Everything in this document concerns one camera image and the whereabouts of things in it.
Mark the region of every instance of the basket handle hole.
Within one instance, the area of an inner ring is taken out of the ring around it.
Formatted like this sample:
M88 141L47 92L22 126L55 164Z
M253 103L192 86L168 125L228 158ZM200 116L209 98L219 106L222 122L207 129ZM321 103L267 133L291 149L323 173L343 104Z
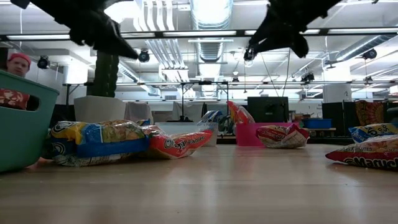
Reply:
M37 111L40 100L21 91L0 88L0 106L15 110Z

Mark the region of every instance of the red hat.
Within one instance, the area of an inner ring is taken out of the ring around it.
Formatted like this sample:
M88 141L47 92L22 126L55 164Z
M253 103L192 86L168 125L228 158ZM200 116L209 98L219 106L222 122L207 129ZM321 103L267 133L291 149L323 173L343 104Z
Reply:
M26 55L26 54L23 54L23 53L14 53L14 54L12 54L10 56L10 58L8 59L8 61L10 62L10 61L14 60L15 58L23 58L23 59L25 59L27 61L27 63L29 64L29 66L32 63L32 61L30 60L29 56Z

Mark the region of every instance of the person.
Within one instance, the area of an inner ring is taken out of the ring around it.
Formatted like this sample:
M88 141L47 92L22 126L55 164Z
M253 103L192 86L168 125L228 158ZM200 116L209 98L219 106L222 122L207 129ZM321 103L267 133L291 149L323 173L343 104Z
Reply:
M25 78L32 61L23 53L12 54L7 61L7 72Z
M12 54L7 61L7 72L25 78L30 70L32 61L23 53ZM0 89L0 106L17 110L34 111L39 105L39 100L25 93L15 90Z

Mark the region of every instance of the cactus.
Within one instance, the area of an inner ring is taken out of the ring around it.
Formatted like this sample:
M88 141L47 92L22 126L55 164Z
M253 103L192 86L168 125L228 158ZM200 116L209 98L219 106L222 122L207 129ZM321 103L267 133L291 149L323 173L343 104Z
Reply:
M97 52L93 96L114 97L118 80L119 56Z

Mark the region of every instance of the blue and yellow snack bag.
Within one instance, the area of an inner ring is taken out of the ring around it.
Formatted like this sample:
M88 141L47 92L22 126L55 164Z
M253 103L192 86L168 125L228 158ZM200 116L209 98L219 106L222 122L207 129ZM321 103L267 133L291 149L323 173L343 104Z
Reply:
M360 143L366 141L368 138L376 136L398 134L398 123L370 124L367 126L349 128L348 130L354 142Z
M139 125L139 126L148 126L148 125L150 125L150 119L148 119L148 120L139 120L139 121L136 121L136 123Z
M62 121L51 130L53 159L63 166L116 162L147 150L149 140L132 121L96 124Z

